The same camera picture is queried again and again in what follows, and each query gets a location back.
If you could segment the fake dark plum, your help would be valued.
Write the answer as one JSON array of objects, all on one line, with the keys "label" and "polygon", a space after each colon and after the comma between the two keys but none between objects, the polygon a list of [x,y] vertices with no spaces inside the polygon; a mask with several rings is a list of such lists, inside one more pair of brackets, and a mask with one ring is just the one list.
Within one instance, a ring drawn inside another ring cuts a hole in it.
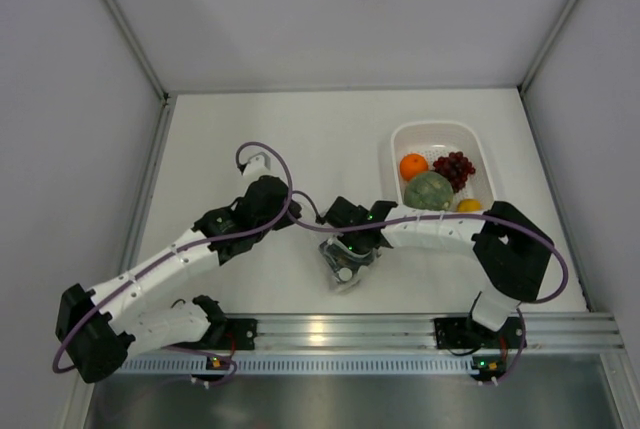
[{"label": "fake dark plum", "polygon": [[334,277],[340,284],[355,282],[364,262],[364,258],[338,255],[334,258],[333,262]]}]

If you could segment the polka dot zip bag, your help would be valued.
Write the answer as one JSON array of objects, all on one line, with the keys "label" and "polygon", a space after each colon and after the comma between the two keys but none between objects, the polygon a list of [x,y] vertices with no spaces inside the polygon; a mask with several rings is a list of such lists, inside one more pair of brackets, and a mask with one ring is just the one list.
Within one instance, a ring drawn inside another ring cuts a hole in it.
[{"label": "polka dot zip bag", "polygon": [[319,243],[318,252],[327,268],[329,286],[335,292],[349,291],[366,278],[386,244],[380,223],[333,227],[298,221],[296,225],[326,236]]}]

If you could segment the fake orange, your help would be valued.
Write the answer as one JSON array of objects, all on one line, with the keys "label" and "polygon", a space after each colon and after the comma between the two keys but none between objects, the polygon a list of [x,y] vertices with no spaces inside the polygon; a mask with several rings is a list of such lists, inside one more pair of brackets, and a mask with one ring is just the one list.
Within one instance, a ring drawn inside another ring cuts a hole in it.
[{"label": "fake orange", "polygon": [[419,153],[410,153],[404,156],[399,163],[399,174],[405,182],[411,181],[415,176],[429,170],[428,160]]}]

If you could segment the fake green melon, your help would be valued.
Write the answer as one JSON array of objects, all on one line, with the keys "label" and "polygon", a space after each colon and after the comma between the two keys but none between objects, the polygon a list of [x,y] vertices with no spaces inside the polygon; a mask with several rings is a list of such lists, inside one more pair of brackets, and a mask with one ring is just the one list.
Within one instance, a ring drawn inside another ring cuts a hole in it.
[{"label": "fake green melon", "polygon": [[453,197],[451,183],[435,171],[427,171],[407,183],[403,202],[414,209],[446,211],[450,209]]}]

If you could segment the fake red grapes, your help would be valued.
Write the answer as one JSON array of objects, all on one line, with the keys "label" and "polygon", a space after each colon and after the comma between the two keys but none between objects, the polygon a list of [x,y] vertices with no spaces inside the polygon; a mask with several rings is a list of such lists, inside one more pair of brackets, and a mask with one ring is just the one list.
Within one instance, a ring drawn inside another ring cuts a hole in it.
[{"label": "fake red grapes", "polygon": [[433,170],[444,177],[455,193],[462,191],[471,176],[476,173],[472,161],[462,152],[450,152],[433,163]]}]

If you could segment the fake yellow lemon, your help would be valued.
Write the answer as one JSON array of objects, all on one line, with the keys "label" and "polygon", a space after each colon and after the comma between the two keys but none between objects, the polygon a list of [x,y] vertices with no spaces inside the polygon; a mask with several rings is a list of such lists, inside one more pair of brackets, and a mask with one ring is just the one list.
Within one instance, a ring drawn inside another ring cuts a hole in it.
[{"label": "fake yellow lemon", "polygon": [[467,198],[461,200],[456,208],[458,213],[470,213],[470,212],[479,212],[483,209],[482,203],[473,198]]}]

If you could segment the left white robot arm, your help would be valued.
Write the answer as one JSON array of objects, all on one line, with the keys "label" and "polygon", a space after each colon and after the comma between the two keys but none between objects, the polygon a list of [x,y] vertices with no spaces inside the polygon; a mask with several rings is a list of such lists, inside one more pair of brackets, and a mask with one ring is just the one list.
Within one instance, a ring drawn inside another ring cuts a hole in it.
[{"label": "left white robot arm", "polygon": [[179,307],[153,304],[209,270],[223,266],[260,243],[271,231],[293,224],[301,207],[290,184],[263,175],[231,205],[212,209],[159,254],[89,289],[75,284],[60,299],[55,335],[60,360],[87,383],[100,382],[129,359],[168,346],[215,348],[226,335],[227,318],[206,295]]}]

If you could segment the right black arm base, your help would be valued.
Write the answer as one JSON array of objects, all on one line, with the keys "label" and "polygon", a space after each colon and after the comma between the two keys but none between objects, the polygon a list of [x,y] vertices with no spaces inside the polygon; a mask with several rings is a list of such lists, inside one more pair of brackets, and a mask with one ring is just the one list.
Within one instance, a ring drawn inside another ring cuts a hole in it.
[{"label": "right black arm base", "polygon": [[524,333],[517,317],[509,317],[497,332],[467,316],[436,318],[433,323],[437,348],[454,351],[518,349]]}]

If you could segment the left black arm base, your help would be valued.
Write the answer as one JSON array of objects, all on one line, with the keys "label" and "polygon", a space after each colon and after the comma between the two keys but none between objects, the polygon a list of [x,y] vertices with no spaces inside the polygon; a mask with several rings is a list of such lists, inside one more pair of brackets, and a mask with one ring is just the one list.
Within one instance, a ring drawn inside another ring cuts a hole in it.
[{"label": "left black arm base", "polygon": [[230,318],[214,322],[202,338],[194,342],[182,342],[176,347],[201,351],[253,351],[257,335],[256,319]]}]

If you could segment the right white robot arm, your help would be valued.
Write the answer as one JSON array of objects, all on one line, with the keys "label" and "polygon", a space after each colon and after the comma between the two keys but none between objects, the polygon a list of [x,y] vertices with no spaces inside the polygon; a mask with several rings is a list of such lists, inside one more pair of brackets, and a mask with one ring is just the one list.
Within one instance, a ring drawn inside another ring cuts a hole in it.
[{"label": "right white robot arm", "polygon": [[355,285],[382,248],[419,248],[477,261],[488,283],[466,322],[480,346],[500,338],[509,316],[538,299],[553,242],[512,204],[497,201],[485,212],[446,213],[380,200],[367,209],[343,197],[324,216],[337,233],[319,252],[339,287]]}]

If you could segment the white perforated plastic basket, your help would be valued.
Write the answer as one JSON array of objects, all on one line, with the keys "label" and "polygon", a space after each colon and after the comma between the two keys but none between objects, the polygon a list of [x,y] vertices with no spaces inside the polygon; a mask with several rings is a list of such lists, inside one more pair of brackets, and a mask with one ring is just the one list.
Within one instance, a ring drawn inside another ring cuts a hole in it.
[{"label": "white perforated plastic basket", "polygon": [[429,166],[450,152],[462,152],[476,172],[453,198],[455,210],[461,200],[475,199],[483,209],[496,200],[493,178],[485,161],[485,153],[476,133],[468,126],[453,121],[420,121],[398,126],[390,138],[396,199],[404,202],[406,181],[400,174],[400,162],[411,153],[421,154]]}]

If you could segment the left aluminium side rail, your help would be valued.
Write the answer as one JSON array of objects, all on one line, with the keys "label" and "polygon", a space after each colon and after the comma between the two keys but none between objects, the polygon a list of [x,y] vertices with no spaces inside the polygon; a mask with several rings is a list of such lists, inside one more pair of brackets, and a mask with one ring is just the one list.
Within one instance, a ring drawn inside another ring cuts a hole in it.
[{"label": "left aluminium side rail", "polygon": [[155,191],[156,180],[175,111],[176,99],[177,96],[175,94],[167,93],[160,105],[160,112],[157,124],[155,125],[151,146],[143,167],[142,179],[134,200],[133,212],[126,233],[124,248],[119,259],[116,279],[119,279],[128,269],[134,267],[137,261]]}]

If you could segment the aluminium front rail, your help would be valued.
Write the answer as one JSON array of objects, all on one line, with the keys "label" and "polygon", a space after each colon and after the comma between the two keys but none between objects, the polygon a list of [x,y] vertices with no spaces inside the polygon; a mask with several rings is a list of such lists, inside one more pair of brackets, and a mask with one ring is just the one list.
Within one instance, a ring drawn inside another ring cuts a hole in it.
[{"label": "aluminium front rail", "polygon": [[[256,315],[249,330],[257,351],[392,351],[436,349],[444,314]],[[524,315],[527,348],[548,353],[619,352],[623,338],[606,313]]]}]

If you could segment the left aluminium corner post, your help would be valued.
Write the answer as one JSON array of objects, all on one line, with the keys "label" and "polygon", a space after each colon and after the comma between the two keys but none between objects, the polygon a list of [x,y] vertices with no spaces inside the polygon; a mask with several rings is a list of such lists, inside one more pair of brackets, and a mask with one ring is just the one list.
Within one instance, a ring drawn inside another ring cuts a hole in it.
[{"label": "left aluminium corner post", "polygon": [[121,35],[133,59],[151,86],[153,93],[159,100],[166,101],[168,99],[168,92],[164,88],[156,70],[153,68],[139,37],[135,33],[128,17],[121,7],[121,4],[118,0],[101,0],[101,2],[108,12],[112,22],[115,24],[116,29]]}]

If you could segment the aluminium corner post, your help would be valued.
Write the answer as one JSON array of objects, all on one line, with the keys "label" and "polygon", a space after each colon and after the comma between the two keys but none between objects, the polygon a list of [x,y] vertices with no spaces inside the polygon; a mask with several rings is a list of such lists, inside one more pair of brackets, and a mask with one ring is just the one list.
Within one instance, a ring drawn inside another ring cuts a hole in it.
[{"label": "aluminium corner post", "polygon": [[168,92],[164,88],[156,70],[153,68],[139,37],[135,33],[128,17],[121,7],[121,4],[118,0],[101,0],[101,2],[108,12],[112,22],[115,24],[116,29],[121,35],[133,59],[151,86],[153,93],[159,100],[166,101],[168,99]]},{"label": "aluminium corner post", "polygon": [[546,32],[541,44],[536,49],[534,56],[529,63],[520,84],[518,85],[518,93],[520,95],[524,95],[531,87],[580,2],[581,0],[562,0],[558,14],[552,20],[549,30]]}]

